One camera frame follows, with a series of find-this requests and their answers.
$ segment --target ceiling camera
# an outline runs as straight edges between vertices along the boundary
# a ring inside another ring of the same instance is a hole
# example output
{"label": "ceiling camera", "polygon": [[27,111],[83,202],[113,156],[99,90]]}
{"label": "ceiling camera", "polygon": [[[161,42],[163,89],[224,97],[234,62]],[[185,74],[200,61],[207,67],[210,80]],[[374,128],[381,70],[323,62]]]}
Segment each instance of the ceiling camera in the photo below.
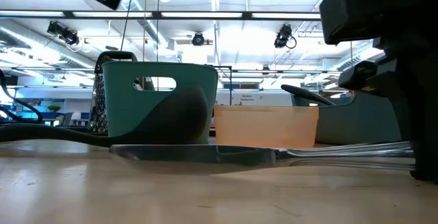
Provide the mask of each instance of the ceiling camera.
{"label": "ceiling camera", "polygon": [[61,25],[59,22],[51,21],[49,23],[49,27],[47,28],[47,33],[51,34],[52,36],[57,36],[70,46],[79,44],[77,32]]}
{"label": "ceiling camera", "polygon": [[[293,47],[288,47],[287,46],[287,43],[290,40],[294,40],[295,41],[295,45]],[[295,39],[295,37],[292,36],[292,28],[290,27],[290,25],[283,25],[281,27],[280,31],[276,35],[276,39],[274,41],[274,46],[277,49],[281,49],[283,47],[287,47],[289,49],[293,49],[293,48],[296,47],[296,39]]]}
{"label": "ceiling camera", "polygon": [[269,66],[268,65],[263,65],[263,71],[270,71]]}
{"label": "ceiling camera", "polygon": [[205,41],[205,39],[204,39],[204,37],[203,37],[203,34],[200,33],[200,32],[196,32],[196,33],[194,34],[193,39],[192,39],[192,44],[193,44],[194,46],[201,46],[201,45],[204,44],[204,41]]}

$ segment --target metal utensil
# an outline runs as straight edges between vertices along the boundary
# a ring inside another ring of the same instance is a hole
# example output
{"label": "metal utensil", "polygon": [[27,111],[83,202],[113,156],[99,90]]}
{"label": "metal utensil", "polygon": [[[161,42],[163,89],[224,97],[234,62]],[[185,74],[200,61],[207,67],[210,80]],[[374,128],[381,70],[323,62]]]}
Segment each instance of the metal utensil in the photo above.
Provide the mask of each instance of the metal utensil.
{"label": "metal utensil", "polygon": [[215,174],[282,166],[347,166],[413,170],[410,142],[315,149],[228,145],[113,145],[111,154],[147,172]]}

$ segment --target orange plastic container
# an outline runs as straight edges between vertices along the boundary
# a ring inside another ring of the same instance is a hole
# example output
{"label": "orange plastic container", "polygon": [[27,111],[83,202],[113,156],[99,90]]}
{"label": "orange plastic container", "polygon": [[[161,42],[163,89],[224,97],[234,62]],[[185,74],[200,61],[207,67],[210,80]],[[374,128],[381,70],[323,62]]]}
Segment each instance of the orange plastic container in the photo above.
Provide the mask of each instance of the orange plastic container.
{"label": "orange plastic container", "polygon": [[318,107],[217,105],[216,143],[272,148],[312,148]]}

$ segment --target table surface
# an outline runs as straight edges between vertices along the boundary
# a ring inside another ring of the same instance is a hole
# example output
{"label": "table surface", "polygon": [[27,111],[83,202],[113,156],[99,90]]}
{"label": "table surface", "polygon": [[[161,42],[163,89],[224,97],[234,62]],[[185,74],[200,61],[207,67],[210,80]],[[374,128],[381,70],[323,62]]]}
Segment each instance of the table surface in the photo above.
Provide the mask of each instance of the table surface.
{"label": "table surface", "polygon": [[107,149],[0,145],[0,223],[437,223],[438,186],[408,172],[299,166],[149,174]]}

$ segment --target ceiling light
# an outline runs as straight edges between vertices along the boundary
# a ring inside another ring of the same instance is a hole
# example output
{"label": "ceiling light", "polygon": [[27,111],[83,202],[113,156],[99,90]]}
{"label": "ceiling light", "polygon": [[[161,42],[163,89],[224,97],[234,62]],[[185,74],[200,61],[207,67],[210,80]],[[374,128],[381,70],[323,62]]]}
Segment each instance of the ceiling light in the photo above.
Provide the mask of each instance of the ceiling light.
{"label": "ceiling light", "polygon": [[370,59],[370,58],[372,58],[372,57],[374,57],[374,56],[376,56],[376,55],[378,55],[378,54],[380,54],[380,53],[382,53],[382,52],[383,52],[383,50],[376,49],[376,48],[374,48],[374,47],[370,47],[370,48],[368,48],[368,49],[362,51],[362,52],[360,53],[359,57],[360,57],[362,60],[368,60],[368,59]]}
{"label": "ceiling light", "polygon": [[152,12],[73,12],[74,16],[78,17],[97,17],[97,18],[151,18]]}
{"label": "ceiling light", "polygon": [[87,68],[87,69],[62,69],[63,71],[94,71],[94,67],[92,68]]}
{"label": "ceiling light", "polygon": [[48,64],[67,64],[68,62],[65,60],[58,60],[55,62],[50,62],[50,61],[45,61],[45,60],[40,60],[40,62],[42,63],[48,63]]}
{"label": "ceiling light", "polygon": [[0,66],[0,70],[16,70],[16,69],[21,70],[21,71],[24,71],[24,70],[54,71],[54,70],[56,70],[53,67],[26,67],[26,66],[20,66],[20,67],[9,67],[9,66],[7,66],[7,67],[3,67],[3,66]]}
{"label": "ceiling light", "polygon": [[28,88],[53,88],[53,86],[25,86]]}
{"label": "ceiling light", "polygon": [[63,17],[63,12],[51,11],[0,11],[0,16],[56,16]]}
{"label": "ceiling light", "polygon": [[322,73],[322,71],[302,71],[302,70],[287,70],[283,71],[283,73],[298,73],[298,74],[316,74],[316,73]]}
{"label": "ceiling light", "polygon": [[253,13],[253,18],[288,18],[296,20],[315,19],[320,20],[321,16],[317,12],[308,13]]}
{"label": "ceiling light", "polygon": [[25,75],[28,75],[29,73],[26,73],[26,72],[24,72],[24,71],[19,71],[19,70],[12,70],[13,72],[16,72],[16,73],[20,73],[20,74],[25,74]]}
{"label": "ceiling light", "polygon": [[32,47],[31,49],[20,49],[21,51],[27,50],[27,52],[29,52],[29,54],[31,53],[32,55],[39,54],[41,56],[41,58],[44,58],[46,60],[47,59],[50,59],[50,60],[59,60],[60,59],[60,54],[56,50],[51,49],[50,47],[45,47],[44,45],[42,45],[39,42],[36,42],[36,41],[29,39],[25,36],[19,35],[15,32],[12,32],[12,31],[4,28],[4,27],[0,27],[0,30],[2,30],[5,33],[8,33],[9,35],[27,43],[29,46]]}
{"label": "ceiling light", "polygon": [[332,83],[332,84],[327,84],[324,89],[325,90],[330,90],[332,88],[338,88],[339,86],[337,85],[337,83]]}
{"label": "ceiling light", "polygon": [[235,70],[238,73],[276,73],[274,70]]}
{"label": "ceiling light", "polygon": [[164,18],[241,18],[241,12],[162,12]]}
{"label": "ceiling light", "polygon": [[338,75],[341,74],[340,71],[328,71],[327,73],[329,73],[329,74],[338,74]]}
{"label": "ceiling light", "polygon": [[41,74],[35,72],[35,71],[31,71],[31,70],[24,70],[26,72],[26,74],[31,75],[32,77],[42,77]]}

